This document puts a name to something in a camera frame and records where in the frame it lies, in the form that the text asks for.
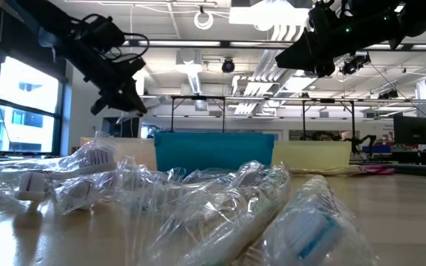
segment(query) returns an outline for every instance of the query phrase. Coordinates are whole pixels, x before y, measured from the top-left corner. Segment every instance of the wooden table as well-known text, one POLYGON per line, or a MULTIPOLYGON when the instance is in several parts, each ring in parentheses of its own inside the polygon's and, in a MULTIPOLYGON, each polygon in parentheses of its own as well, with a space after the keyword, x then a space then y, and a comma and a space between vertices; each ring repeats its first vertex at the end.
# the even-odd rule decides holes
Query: wooden table
MULTIPOLYGON (((358 216, 379 265, 426 265, 426 177, 329 177, 358 216)), ((294 178, 297 188, 305 178, 294 178)), ((123 265, 121 210, 99 203, 91 211, 54 214, 50 203, 0 215, 0 265, 123 265)))

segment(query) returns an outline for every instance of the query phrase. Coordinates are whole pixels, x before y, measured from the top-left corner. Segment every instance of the blue plastic container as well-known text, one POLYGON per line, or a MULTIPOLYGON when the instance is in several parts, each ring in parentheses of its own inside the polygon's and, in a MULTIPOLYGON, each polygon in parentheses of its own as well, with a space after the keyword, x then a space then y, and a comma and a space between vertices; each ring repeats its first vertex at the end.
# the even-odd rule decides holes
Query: blue plastic container
POLYGON ((159 171, 185 168, 238 169, 256 160, 270 165, 274 150, 271 134, 157 133, 155 156, 159 171))

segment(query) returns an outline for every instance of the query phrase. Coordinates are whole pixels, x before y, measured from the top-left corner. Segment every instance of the desk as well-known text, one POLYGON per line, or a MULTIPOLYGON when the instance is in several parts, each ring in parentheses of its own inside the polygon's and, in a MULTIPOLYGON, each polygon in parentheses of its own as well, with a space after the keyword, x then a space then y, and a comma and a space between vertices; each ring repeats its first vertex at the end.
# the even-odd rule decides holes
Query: desk
MULTIPOLYGON (((426 177, 327 180, 357 215, 379 265, 426 265, 426 177)), ((295 188, 304 182, 293 179, 295 188)), ((123 216, 114 203, 67 216, 56 216, 49 203, 33 208, 0 215, 0 265, 124 264, 123 216)))

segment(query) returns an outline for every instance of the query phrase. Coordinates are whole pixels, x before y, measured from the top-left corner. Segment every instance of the yellow bin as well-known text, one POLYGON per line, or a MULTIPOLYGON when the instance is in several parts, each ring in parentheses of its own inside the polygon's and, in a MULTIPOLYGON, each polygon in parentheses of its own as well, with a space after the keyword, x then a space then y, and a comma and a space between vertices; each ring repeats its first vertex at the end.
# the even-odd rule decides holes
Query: yellow bin
POLYGON ((351 142, 276 141, 272 163, 287 168, 329 170, 349 166, 351 142))

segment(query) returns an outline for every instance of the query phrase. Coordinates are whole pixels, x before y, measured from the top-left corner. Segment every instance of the security camera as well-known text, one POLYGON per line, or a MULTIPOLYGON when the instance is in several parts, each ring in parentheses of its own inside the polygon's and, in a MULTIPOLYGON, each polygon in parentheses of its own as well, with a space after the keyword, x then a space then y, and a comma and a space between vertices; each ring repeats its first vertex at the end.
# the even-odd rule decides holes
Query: security camera
POLYGON ((233 72, 234 71, 233 60, 230 58, 225 59, 225 62, 223 63, 221 70, 223 71, 223 73, 226 73, 226 74, 233 72))

